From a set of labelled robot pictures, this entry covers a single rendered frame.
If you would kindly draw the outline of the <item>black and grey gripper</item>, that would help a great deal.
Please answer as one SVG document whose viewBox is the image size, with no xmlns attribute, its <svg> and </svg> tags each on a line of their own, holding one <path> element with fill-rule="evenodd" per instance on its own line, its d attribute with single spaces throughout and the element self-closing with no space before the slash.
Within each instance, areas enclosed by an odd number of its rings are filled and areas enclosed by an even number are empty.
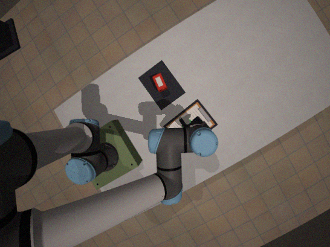
<svg viewBox="0 0 330 247">
<path fill-rule="evenodd" d="M 183 127 L 190 127 L 190 125 L 194 125 L 194 124 L 202 124 L 203 126 L 210 129 L 210 127 L 207 125 L 207 123 L 205 121 L 203 121 L 202 119 L 200 119 L 200 117 L 198 117 L 198 116 L 196 118 L 194 118 L 190 123 L 190 121 L 189 121 L 190 116 L 191 116 L 190 114 L 187 114 L 186 116 L 184 116 L 182 118 L 179 116 L 179 121 L 183 125 Z"/>
</svg>

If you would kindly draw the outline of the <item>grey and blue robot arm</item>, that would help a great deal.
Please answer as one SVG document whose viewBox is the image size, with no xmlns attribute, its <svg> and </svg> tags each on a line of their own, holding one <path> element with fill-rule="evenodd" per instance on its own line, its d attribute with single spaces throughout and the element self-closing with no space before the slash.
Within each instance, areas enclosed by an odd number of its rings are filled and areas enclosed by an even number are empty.
<svg viewBox="0 0 330 247">
<path fill-rule="evenodd" d="M 66 155 L 66 175 L 79 185 L 117 165 L 118 152 L 100 143 L 99 127 L 97 120 L 73 119 L 67 129 L 24 133 L 0 120 L 0 247 L 74 247 L 159 202 L 177 204 L 181 153 L 206 157 L 218 148 L 217 136 L 202 124 L 152 129 L 148 147 L 157 155 L 157 173 L 46 211 L 17 211 L 15 190 Z"/>
</svg>

